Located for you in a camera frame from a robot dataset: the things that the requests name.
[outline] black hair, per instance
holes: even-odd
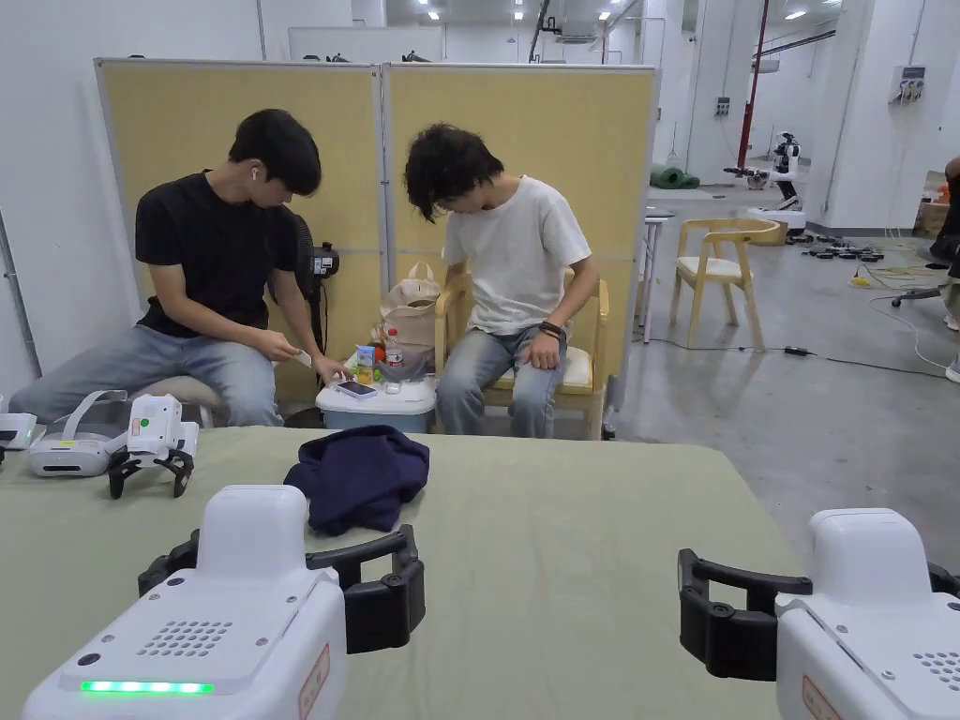
[[[410,203],[433,223],[437,202],[466,195],[502,172],[480,135],[438,123],[411,143],[403,179]]]
[[[279,178],[295,195],[313,195],[323,177],[317,143],[286,110],[258,110],[240,123],[229,158],[260,160],[267,180]]]

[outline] hand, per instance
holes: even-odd
[[[300,354],[298,349],[290,345],[282,332],[275,330],[257,330],[253,335],[251,347],[259,350],[260,354],[275,363],[291,360]]]
[[[352,380],[353,373],[343,363],[331,360],[322,354],[312,355],[310,362],[313,363],[314,372],[324,379],[324,385],[333,385],[337,382],[337,373],[341,374],[345,380]]]
[[[538,370],[556,370],[560,366],[560,341],[548,333],[538,333],[520,355],[520,365],[527,363]]]

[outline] concrete floor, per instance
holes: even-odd
[[[689,288],[675,327],[668,317],[680,222],[731,217],[768,193],[705,189],[728,197],[656,202],[678,217],[661,239],[651,329],[653,337],[683,345]],[[909,246],[929,244],[913,238],[902,243],[883,238],[854,242],[886,250],[878,267],[922,265]],[[699,243],[694,248],[698,251]],[[801,346],[821,357],[784,355],[775,349],[761,354],[634,343],[626,401],[615,418],[617,439],[722,451],[805,561],[806,522],[813,513],[878,506],[908,517],[924,538],[928,558],[960,572],[960,386],[917,357],[913,330],[868,304],[892,292],[850,286],[856,261],[820,260],[802,251],[798,246],[750,248],[756,296],[768,348]],[[727,325],[720,289],[708,288],[699,346],[752,344],[742,295],[734,289],[734,296],[739,328]],[[960,338],[944,325],[939,300],[904,303],[900,310],[892,310],[889,300],[873,305],[913,323],[928,358],[941,365],[952,360]],[[930,376],[845,365],[825,357]]]

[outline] water bottle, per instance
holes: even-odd
[[[403,350],[396,341],[395,327],[391,327],[387,333],[387,365],[391,368],[403,365]]]

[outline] black wristband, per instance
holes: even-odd
[[[540,330],[549,335],[555,336],[557,340],[562,340],[566,338],[566,330],[564,330],[562,327],[559,327],[558,325],[554,325],[553,323],[548,323],[546,320],[540,323]]]

